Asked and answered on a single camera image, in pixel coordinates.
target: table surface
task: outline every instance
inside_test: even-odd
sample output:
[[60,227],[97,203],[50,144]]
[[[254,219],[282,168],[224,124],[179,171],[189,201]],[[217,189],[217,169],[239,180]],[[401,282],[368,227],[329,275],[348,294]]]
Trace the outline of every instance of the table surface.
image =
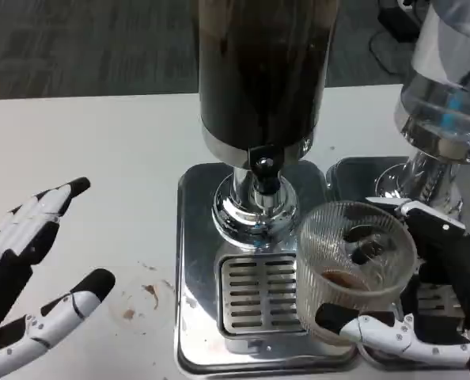
[[[392,121],[399,85],[326,89],[306,159],[326,172],[353,156],[407,155]],[[0,101],[0,218],[31,194],[86,176],[53,250],[10,312],[37,310],[104,267],[116,287],[59,346],[12,378],[185,378],[173,358],[176,187],[192,165],[215,162],[202,140],[197,94]],[[153,285],[159,304],[142,286]],[[124,318],[135,310],[132,320]],[[467,371],[302,378],[470,378]]]

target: gray carpet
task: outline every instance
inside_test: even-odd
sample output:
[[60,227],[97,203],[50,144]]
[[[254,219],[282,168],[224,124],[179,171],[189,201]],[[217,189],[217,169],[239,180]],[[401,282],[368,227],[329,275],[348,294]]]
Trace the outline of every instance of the gray carpet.
[[[0,99],[197,90],[190,0],[0,0]],[[343,0],[328,86],[399,82],[376,0]],[[374,50],[405,73],[412,46]]]

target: ribbed glass cup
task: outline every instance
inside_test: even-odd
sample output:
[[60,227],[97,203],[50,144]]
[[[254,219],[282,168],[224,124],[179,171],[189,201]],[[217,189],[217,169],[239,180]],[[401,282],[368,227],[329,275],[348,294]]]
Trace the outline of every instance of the ribbed glass cup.
[[[347,236],[355,227],[377,231],[389,245],[356,264]],[[326,203],[311,211],[298,230],[297,312],[305,329],[328,344],[349,344],[314,321],[323,303],[358,310],[388,310],[416,266],[416,247],[405,227],[368,204]]]

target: drip tray grate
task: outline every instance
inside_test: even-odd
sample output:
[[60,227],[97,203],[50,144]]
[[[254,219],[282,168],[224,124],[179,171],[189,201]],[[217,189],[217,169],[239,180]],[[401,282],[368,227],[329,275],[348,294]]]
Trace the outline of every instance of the drip tray grate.
[[293,253],[229,257],[221,266],[222,327],[231,336],[301,333]]

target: black coffee container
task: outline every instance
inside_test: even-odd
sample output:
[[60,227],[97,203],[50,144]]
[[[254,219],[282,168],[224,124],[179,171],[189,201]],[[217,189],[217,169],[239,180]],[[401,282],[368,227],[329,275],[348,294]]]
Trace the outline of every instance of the black coffee container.
[[199,0],[198,6],[201,113],[218,143],[214,153],[226,162],[223,145],[286,149],[310,138],[338,1]]

